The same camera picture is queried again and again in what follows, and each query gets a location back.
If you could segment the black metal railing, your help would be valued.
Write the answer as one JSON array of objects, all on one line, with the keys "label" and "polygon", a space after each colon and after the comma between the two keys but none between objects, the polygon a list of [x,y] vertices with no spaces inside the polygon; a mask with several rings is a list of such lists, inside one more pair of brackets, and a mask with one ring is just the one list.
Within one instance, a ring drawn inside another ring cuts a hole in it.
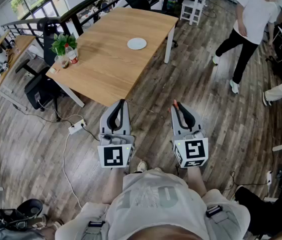
[{"label": "black metal railing", "polygon": [[[74,8],[65,12],[62,16],[54,16],[48,18],[49,24],[54,24],[60,26],[62,32],[66,35],[70,35],[72,33],[81,35],[84,32],[83,26],[88,23],[91,19],[93,19],[96,15],[98,16],[101,12],[106,9],[109,9],[111,6],[115,5],[120,0],[113,0],[109,2],[106,6],[101,6],[96,12],[92,13],[92,15],[88,16],[86,19],[79,19],[79,13],[84,9],[92,6],[93,4],[97,4],[101,0],[84,0]],[[159,2],[159,0],[148,0],[150,5],[155,5]],[[4,23],[1,25],[4,31],[10,31],[12,37],[16,37],[16,35],[26,35],[35,36],[35,39],[38,41],[39,45],[43,47],[43,34],[38,34],[38,32],[43,32],[37,24],[39,22],[38,18],[17,20],[9,23]]]}]

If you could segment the wooden table with white legs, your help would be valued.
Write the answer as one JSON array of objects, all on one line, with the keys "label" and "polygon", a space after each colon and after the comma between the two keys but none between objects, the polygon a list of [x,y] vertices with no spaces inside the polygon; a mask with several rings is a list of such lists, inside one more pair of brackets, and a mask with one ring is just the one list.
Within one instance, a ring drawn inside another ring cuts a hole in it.
[{"label": "wooden table with white legs", "polygon": [[[164,63],[168,63],[178,18],[157,12],[117,7],[93,24],[77,39],[78,62],[66,69],[57,63],[53,79],[80,107],[77,93],[104,106],[125,99],[139,76],[166,41]],[[133,38],[145,39],[140,50],[128,48]]]}]

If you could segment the white plate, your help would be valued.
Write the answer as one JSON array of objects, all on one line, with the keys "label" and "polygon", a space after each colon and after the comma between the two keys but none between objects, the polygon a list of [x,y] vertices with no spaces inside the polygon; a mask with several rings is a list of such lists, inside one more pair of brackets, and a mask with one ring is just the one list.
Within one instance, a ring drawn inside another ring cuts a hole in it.
[{"label": "white plate", "polygon": [[131,50],[142,50],[147,46],[147,41],[140,37],[135,37],[127,42],[127,46]]}]

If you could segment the person's right forearm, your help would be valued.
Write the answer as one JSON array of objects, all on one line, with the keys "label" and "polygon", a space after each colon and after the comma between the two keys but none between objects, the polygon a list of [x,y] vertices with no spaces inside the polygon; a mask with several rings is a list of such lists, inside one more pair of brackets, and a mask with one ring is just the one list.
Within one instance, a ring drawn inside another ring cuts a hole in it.
[{"label": "person's right forearm", "polygon": [[199,167],[187,168],[187,184],[188,187],[199,194],[201,198],[207,193],[207,188]]}]

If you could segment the person's light shoe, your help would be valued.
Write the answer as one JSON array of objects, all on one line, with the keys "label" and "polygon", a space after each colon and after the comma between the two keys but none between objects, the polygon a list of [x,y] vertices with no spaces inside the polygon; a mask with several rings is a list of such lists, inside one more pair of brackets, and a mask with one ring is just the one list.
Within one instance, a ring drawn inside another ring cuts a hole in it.
[{"label": "person's light shoe", "polygon": [[139,164],[137,165],[137,168],[136,168],[136,172],[137,173],[143,173],[143,172],[146,172],[148,170],[148,165],[145,161],[140,161]]}]

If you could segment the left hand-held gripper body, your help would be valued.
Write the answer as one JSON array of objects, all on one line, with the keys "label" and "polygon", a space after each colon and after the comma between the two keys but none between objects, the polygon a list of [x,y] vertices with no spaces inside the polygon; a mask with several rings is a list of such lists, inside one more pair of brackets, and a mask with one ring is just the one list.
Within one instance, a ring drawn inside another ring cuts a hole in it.
[{"label": "left hand-held gripper body", "polygon": [[135,150],[133,135],[100,133],[97,151],[102,168],[126,168]]}]

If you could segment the black bag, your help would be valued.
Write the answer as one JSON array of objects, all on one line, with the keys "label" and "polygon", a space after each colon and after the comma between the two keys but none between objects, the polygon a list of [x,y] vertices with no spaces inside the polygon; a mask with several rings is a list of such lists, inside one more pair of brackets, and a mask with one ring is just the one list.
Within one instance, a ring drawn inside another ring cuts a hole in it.
[{"label": "black bag", "polygon": [[267,235],[270,240],[282,240],[282,198],[266,202],[247,188],[238,186],[234,200],[248,209],[248,231],[252,235]]}]

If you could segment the black padded office chair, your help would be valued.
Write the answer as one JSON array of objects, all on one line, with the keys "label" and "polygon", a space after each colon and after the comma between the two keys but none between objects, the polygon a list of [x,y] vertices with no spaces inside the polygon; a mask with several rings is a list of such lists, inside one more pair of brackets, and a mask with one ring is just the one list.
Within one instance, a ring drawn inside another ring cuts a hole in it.
[{"label": "black padded office chair", "polygon": [[28,82],[24,88],[29,102],[35,110],[40,109],[42,112],[45,110],[44,105],[53,101],[56,121],[61,121],[61,117],[58,114],[58,98],[64,98],[67,94],[61,89],[61,87],[50,77],[46,75],[50,67],[44,67],[39,72],[36,72],[31,68],[28,63],[30,59],[27,58],[20,63],[15,69],[18,73],[21,69],[25,69],[28,73],[33,75],[33,78]]}]

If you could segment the red label plastic bottle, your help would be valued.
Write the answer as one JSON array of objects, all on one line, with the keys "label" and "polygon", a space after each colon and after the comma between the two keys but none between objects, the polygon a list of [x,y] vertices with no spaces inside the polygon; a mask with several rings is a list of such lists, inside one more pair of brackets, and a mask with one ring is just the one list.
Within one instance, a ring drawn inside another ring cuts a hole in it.
[{"label": "red label plastic bottle", "polygon": [[75,50],[68,43],[65,44],[65,54],[72,64],[76,64],[78,62]]}]

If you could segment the wooden side desk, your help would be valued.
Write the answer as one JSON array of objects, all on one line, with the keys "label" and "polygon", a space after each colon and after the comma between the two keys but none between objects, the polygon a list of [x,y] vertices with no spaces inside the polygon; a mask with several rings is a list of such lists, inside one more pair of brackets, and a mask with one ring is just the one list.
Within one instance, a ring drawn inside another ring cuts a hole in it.
[{"label": "wooden side desk", "polygon": [[27,107],[19,103],[11,96],[14,91],[4,84],[6,77],[17,68],[22,56],[27,52],[33,44],[35,37],[33,35],[19,35],[15,38],[15,47],[9,51],[9,68],[0,73],[0,96],[17,106],[22,112],[27,110]]}]

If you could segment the clear glass jar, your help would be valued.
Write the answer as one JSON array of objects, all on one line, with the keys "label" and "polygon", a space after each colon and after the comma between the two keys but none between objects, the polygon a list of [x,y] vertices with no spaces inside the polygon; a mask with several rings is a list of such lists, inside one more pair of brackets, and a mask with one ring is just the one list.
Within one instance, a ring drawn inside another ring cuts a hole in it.
[{"label": "clear glass jar", "polygon": [[63,69],[66,69],[69,66],[69,60],[66,55],[56,55],[54,62],[61,66]]}]

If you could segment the person's light printed shirt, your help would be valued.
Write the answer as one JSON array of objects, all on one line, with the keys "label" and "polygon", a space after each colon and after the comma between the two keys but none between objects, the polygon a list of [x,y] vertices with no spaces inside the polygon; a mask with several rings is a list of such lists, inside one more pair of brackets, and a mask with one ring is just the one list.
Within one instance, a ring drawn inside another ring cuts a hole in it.
[{"label": "person's light printed shirt", "polygon": [[125,174],[111,203],[86,203],[55,240],[243,240],[248,209],[217,189],[200,197],[188,180],[159,168]]}]

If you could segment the black headset gear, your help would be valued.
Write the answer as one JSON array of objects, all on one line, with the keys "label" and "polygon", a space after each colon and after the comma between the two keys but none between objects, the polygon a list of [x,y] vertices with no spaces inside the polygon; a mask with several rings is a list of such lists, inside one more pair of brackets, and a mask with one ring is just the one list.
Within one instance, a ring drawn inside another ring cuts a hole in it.
[{"label": "black headset gear", "polygon": [[39,199],[28,199],[17,208],[0,209],[0,230],[25,231],[34,225],[43,210]]}]

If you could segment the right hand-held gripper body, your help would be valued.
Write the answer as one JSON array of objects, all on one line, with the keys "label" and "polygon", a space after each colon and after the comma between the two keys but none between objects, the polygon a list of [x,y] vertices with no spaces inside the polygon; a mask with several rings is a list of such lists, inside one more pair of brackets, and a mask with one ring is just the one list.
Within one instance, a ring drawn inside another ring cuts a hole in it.
[{"label": "right hand-held gripper body", "polygon": [[208,138],[204,137],[202,131],[174,136],[172,143],[172,150],[183,169],[201,167],[209,158]]}]

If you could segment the person's left forearm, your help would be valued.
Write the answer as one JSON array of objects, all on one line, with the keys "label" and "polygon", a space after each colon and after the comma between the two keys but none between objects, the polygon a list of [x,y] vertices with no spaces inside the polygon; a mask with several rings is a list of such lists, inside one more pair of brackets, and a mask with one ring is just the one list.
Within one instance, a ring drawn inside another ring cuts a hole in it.
[{"label": "person's left forearm", "polygon": [[102,203],[110,205],[123,191],[124,168],[112,168],[102,194]]}]

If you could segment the green potted plant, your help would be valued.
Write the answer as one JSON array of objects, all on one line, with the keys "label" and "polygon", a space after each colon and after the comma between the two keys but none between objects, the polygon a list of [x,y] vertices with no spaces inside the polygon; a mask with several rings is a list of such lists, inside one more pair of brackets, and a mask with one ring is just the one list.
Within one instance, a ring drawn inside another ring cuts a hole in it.
[{"label": "green potted plant", "polygon": [[65,50],[66,44],[68,44],[75,51],[75,54],[78,57],[78,43],[73,33],[71,35],[64,35],[63,33],[59,35],[54,34],[54,42],[52,43],[50,50],[56,53],[58,56],[65,56],[67,54]]}]

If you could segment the white stool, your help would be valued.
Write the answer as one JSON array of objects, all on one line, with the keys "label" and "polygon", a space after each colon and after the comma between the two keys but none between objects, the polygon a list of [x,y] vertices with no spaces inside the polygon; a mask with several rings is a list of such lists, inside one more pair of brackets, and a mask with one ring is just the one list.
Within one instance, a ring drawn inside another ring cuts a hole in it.
[{"label": "white stool", "polygon": [[189,21],[189,25],[199,24],[205,0],[199,0],[197,3],[192,0],[183,0],[181,5],[180,20]]}]

